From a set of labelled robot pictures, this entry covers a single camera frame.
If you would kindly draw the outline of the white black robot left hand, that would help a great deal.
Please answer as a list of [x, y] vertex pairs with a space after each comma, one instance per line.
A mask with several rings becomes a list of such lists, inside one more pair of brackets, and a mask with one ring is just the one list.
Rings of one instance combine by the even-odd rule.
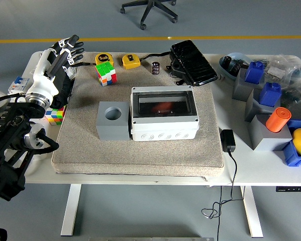
[[61, 91], [62, 83], [56, 79], [83, 58], [83, 42], [77, 35], [62, 39], [43, 51], [33, 74], [33, 85], [26, 93], [27, 102], [40, 102], [50, 106]]

